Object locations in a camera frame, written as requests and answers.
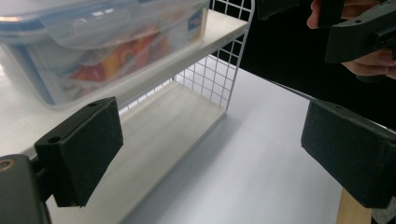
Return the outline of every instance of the plastic food container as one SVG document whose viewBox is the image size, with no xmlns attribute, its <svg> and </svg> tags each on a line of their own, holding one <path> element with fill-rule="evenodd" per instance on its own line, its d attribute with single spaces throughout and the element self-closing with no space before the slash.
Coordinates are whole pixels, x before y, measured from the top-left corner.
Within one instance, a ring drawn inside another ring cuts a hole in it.
<svg viewBox="0 0 396 224">
<path fill-rule="evenodd" d="M 203 35 L 208 0 L 14 0 L 0 43 L 46 105 L 67 105 Z"/>
</svg>

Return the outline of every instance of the human hand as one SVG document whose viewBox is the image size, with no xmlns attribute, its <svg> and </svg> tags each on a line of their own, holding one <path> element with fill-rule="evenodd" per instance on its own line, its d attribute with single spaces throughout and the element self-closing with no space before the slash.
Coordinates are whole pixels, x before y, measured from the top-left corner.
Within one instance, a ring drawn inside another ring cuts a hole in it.
<svg viewBox="0 0 396 224">
<path fill-rule="evenodd" d="M 379 4 L 377 0 L 345 0 L 341 19 L 349 20 L 359 16 L 364 11 Z M 318 28 L 321 0 L 314 0 L 311 4 L 312 13 L 306 21 L 311 29 Z"/>
<path fill-rule="evenodd" d="M 321 0 L 314 0 L 311 4 L 312 13 L 306 21 L 311 29 L 318 28 Z M 352 19 L 364 11 L 379 4 L 376 0 L 345 0 L 341 19 Z M 386 74 L 396 79 L 396 61 L 392 60 L 391 49 L 380 49 L 364 55 L 354 61 L 342 63 L 350 72 L 358 76 L 378 76 Z"/>
</svg>

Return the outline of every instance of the white wire grid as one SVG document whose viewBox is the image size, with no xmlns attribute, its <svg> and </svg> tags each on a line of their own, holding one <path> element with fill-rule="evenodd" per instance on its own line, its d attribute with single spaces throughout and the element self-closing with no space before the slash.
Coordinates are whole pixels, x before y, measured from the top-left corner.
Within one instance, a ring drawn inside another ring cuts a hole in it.
<svg viewBox="0 0 396 224">
<path fill-rule="evenodd" d="M 254 0 L 211 0 L 210 9 L 251 23 Z M 153 90 L 143 94 L 120 112 L 132 108 L 160 90 L 171 81 L 176 81 L 192 91 L 196 91 L 215 104 L 228 108 L 233 92 L 233 84 L 241 62 L 248 37 L 248 29 L 221 49 L 207 55 Z"/>
</svg>

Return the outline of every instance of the screw hole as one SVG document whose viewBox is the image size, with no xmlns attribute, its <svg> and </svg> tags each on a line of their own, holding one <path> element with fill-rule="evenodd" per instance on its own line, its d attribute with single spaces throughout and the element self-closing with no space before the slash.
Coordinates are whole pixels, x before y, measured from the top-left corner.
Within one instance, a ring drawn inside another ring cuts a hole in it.
<svg viewBox="0 0 396 224">
<path fill-rule="evenodd" d="M 49 143 L 54 144 L 54 143 L 59 142 L 60 140 L 61 140 L 61 137 L 59 137 L 59 136 L 52 137 L 49 139 Z"/>
</svg>

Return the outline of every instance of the wooden leg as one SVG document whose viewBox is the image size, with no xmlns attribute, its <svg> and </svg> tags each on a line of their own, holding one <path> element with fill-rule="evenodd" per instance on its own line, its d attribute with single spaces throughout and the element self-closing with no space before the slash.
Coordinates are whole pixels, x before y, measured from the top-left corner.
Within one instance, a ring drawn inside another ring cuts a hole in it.
<svg viewBox="0 0 396 224">
<path fill-rule="evenodd" d="M 337 224 L 370 224 L 372 210 L 360 205 L 345 189 L 341 193 Z"/>
</svg>

